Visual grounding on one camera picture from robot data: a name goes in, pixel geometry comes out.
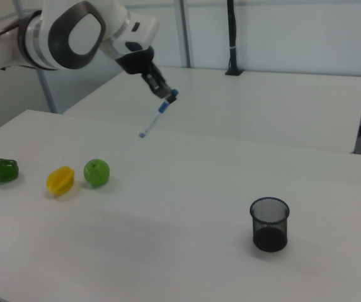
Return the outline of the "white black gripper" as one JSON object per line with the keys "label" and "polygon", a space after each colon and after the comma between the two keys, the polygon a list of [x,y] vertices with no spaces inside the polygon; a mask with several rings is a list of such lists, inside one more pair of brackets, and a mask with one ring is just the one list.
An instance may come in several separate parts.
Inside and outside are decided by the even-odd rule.
{"label": "white black gripper", "polygon": [[100,50],[110,59],[114,60],[128,74],[142,74],[143,80],[149,86],[152,93],[160,99],[166,99],[168,104],[177,100],[177,97],[171,95],[170,88],[161,71],[152,63],[154,58],[154,49],[149,46],[142,48],[137,42],[125,42],[124,47],[128,53],[120,53],[108,40],[100,45]]}

